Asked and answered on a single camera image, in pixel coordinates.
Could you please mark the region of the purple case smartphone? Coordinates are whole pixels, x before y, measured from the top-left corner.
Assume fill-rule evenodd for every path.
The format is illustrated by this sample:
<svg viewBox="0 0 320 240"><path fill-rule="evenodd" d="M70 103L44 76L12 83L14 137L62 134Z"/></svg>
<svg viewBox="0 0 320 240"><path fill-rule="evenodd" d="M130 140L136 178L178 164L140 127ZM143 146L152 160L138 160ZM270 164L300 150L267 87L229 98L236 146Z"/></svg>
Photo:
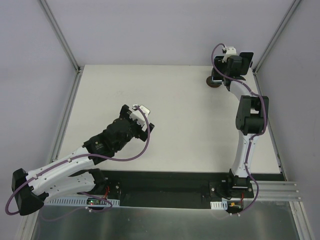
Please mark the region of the purple case smartphone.
<svg viewBox="0 0 320 240"><path fill-rule="evenodd" d="M252 66L253 52L241 52L239 56L242 58L240 75L244 76L248 73L249 68Z"/></svg>

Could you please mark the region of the brown base phone stand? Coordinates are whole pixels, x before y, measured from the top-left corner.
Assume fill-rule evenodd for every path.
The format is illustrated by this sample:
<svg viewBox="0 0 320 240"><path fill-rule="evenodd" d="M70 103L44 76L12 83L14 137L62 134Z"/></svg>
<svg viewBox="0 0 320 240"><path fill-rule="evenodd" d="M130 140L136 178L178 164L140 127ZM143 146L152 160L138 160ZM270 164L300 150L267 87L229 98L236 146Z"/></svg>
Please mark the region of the brown base phone stand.
<svg viewBox="0 0 320 240"><path fill-rule="evenodd" d="M218 87L220 87L222 84L214 84L214 83L212 83L212 81L211 81L211 76L208 76L207 77L207 79L206 79L206 84L209 86L209 87L211 87L211 88L218 88Z"/></svg>

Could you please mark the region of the blue case smartphone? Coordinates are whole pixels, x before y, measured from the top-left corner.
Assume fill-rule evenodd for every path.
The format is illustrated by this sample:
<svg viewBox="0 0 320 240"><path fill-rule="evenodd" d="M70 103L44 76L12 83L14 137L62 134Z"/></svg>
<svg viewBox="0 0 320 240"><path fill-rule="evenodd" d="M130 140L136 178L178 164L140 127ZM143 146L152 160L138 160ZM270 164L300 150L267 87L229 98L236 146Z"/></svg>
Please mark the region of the blue case smartphone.
<svg viewBox="0 0 320 240"><path fill-rule="evenodd" d="M223 80L215 77L214 75L212 75L212 76L211 76L211 82L212 82L213 84L222 84Z"/></svg>

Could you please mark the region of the black phone stand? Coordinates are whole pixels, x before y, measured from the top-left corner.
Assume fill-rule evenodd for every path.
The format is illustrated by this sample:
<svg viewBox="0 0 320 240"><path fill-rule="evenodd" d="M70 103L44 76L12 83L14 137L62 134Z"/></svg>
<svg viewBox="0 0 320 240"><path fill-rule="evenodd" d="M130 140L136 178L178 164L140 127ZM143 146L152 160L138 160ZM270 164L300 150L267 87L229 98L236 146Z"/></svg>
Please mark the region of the black phone stand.
<svg viewBox="0 0 320 240"><path fill-rule="evenodd" d="M252 64L253 64L252 60L249 60L246 58L242 59L242 63L241 63L240 71L239 71L239 76L238 76L239 80L246 81L245 76L247 75L250 68L252 67Z"/></svg>

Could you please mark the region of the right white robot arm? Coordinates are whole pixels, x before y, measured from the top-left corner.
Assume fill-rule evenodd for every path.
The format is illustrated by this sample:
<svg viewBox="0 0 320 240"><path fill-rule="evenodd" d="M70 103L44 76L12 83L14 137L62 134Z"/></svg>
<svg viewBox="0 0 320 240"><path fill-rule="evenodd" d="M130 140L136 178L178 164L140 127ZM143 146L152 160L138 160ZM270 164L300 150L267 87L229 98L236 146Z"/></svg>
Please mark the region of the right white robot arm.
<svg viewBox="0 0 320 240"><path fill-rule="evenodd" d="M239 101L235 127L239 138L235 160L222 183L214 193L227 200L239 198L252 185L251 163L259 136L266 132L268 125L269 98L254 93L243 77L247 74L253 53L241 53L228 57L218 55L213 59L211 81L224 85Z"/></svg>

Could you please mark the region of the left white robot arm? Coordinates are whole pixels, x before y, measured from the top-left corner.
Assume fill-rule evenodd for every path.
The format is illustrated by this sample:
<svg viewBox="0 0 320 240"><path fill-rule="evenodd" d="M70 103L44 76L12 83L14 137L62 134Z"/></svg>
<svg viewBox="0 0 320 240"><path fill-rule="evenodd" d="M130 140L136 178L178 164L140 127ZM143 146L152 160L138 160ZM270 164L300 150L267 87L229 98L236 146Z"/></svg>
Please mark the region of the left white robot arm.
<svg viewBox="0 0 320 240"><path fill-rule="evenodd" d="M71 154L34 170L15 170L5 213L27 216L66 194L102 194L106 179L97 165L106 160L126 162L125 158L115 158L115 154L133 138L148 145L155 127L149 122L149 115L150 110L144 105L125 104L118 118Z"/></svg>

